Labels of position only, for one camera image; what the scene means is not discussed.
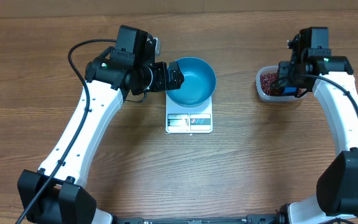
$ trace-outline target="wooden tabletop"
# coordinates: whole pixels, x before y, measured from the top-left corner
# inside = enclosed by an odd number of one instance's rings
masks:
[[[255,75],[290,59],[286,40],[300,29],[328,26],[333,55],[349,58],[358,90],[358,11],[0,19],[0,223],[20,215],[20,173],[49,155],[80,97],[68,50],[114,39],[121,24],[159,37],[157,60],[199,57],[214,68],[214,131],[166,134],[164,93],[125,103],[88,177],[100,209],[119,217],[232,217],[272,213],[314,194],[335,158],[321,106],[312,95],[262,103]],[[73,60],[83,72],[107,46],[81,47]]]

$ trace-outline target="white container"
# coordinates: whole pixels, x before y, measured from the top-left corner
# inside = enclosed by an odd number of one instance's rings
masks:
[[[258,90],[258,95],[260,100],[262,100],[263,102],[276,102],[276,103],[289,102],[289,101],[302,99],[304,96],[307,95],[305,94],[301,98],[296,98],[295,96],[269,96],[268,94],[264,93],[262,90],[262,86],[260,85],[260,76],[266,73],[277,73],[277,70],[278,70],[278,65],[267,66],[259,70],[258,74],[256,75],[256,89]]]

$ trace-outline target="digital scale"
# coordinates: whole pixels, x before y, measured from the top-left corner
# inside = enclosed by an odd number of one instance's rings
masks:
[[[212,132],[212,97],[195,107],[176,104],[167,95],[165,130],[177,134],[208,134]]]

